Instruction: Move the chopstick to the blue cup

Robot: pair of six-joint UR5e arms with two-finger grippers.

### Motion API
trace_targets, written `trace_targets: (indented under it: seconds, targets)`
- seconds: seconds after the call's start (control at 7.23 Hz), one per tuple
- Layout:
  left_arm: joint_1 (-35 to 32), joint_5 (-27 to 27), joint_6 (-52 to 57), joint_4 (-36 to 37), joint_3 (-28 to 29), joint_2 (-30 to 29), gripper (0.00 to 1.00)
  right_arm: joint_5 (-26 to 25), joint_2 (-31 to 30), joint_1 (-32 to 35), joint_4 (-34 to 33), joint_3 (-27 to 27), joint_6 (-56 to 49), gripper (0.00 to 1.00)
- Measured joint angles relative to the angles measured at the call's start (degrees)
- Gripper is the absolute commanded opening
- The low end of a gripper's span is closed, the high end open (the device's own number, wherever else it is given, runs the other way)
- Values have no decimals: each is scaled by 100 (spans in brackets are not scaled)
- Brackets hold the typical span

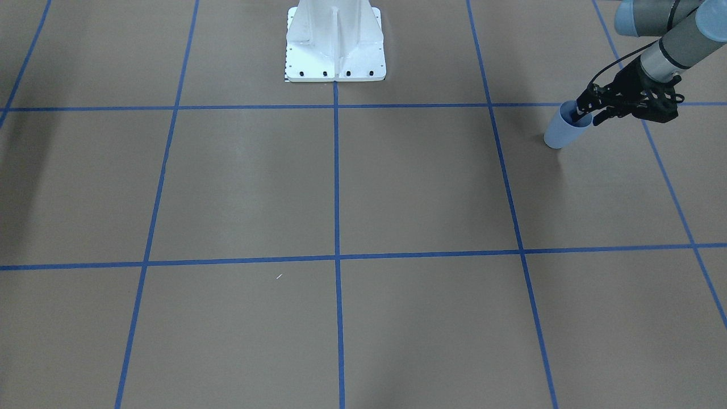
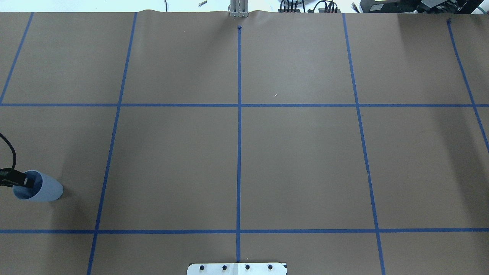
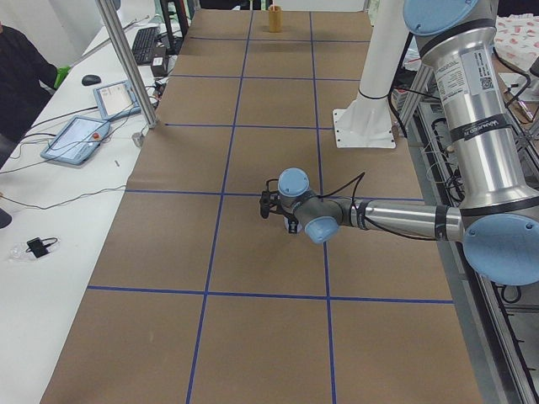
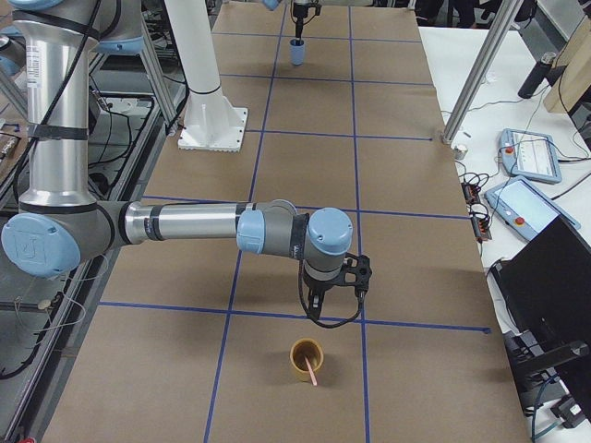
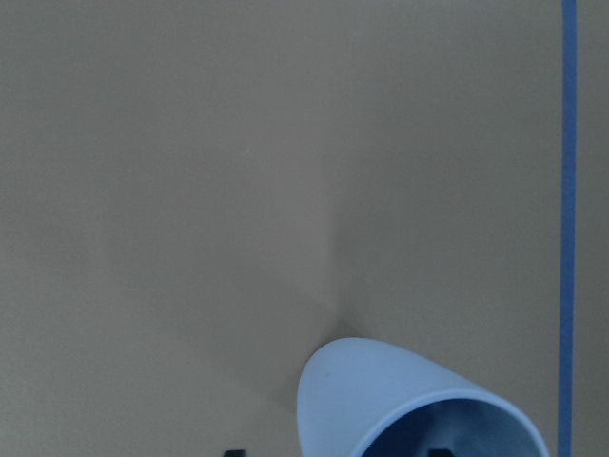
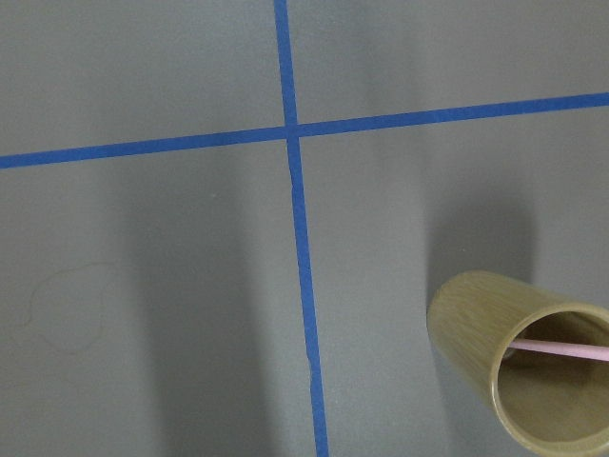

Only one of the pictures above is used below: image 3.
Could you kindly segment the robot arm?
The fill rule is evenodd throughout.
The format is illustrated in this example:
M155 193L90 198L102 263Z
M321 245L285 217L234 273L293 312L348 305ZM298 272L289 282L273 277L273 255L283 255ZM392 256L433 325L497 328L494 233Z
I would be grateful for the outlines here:
M381 2L357 98L334 113L335 132L346 146L390 146L382 116L413 35L421 61L434 71L455 148L465 193L459 206L331 199L313 192L301 169L289 168L277 190L262 193L260 214L283 215L291 232L302 229L316 243L342 226L460 242L467 262L489 280L536 283L538 193L526 184L492 63L496 8L494 1Z

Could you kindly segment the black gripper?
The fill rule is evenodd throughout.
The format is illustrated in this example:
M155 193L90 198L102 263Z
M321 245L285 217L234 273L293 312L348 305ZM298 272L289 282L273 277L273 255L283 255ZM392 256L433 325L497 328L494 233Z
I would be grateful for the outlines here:
M286 222L297 223L297 218L289 211L285 210L279 199L271 199L269 202L269 212L275 215L282 215Z

